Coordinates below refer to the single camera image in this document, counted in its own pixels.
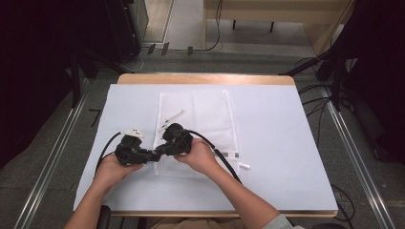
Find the small white object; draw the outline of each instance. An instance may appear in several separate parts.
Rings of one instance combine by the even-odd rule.
[[[250,165],[239,162],[239,166],[250,169]]]
[[[164,121],[164,124],[158,129],[158,132],[161,133],[162,131],[166,130],[170,125],[175,123],[175,121],[181,117],[185,113],[185,110],[181,110],[178,114],[175,114],[174,116],[170,117],[169,119],[166,119]]]
[[[140,137],[143,138],[143,133],[140,130],[125,130],[123,132],[121,132],[123,135],[131,135],[131,136],[135,136],[135,137]]]

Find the human hand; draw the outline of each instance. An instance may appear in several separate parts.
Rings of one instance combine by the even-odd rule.
[[[92,185],[108,192],[128,174],[142,168],[141,164],[121,165],[116,155],[106,156],[100,163]]]
[[[188,164],[192,169],[206,176],[209,172],[216,169],[222,169],[215,159],[208,143],[200,138],[193,138],[191,142],[191,151],[186,155],[175,155],[174,158],[179,162]]]

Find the table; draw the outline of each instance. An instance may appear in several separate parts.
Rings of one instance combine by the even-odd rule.
[[[334,217],[334,195],[293,79],[245,74],[122,75],[110,88],[74,208],[93,180],[102,148],[117,130],[141,129],[141,146],[151,148],[160,92],[223,89],[229,91],[241,162],[251,166],[241,171],[242,183],[286,216]],[[128,109],[129,104],[136,108]],[[124,179],[104,204],[113,216],[238,216],[211,180],[155,176],[151,164]]]
[[[215,19],[218,0],[203,0],[203,46],[206,19]],[[354,0],[223,0],[221,19],[304,23],[308,39],[321,54],[352,14]]]

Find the black handheld controller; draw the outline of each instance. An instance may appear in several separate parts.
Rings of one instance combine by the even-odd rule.
[[[145,164],[149,161],[159,161],[162,155],[173,156],[190,153],[193,136],[180,124],[171,124],[163,133],[166,141],[155,150],[140,148],[142,141],[136,136],[125,135],[117,145],[115,154],[120,164]]]

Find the forearm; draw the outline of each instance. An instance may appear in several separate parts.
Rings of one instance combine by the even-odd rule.
[[[223,168],[207,174],[224,192],[247,228],[263,228],[280,213],[248,190]]]
[[[96,228],[101,204],[107,193],[108,190],[105,188],[99,188],[92,184],[66,224],[65,229]]]

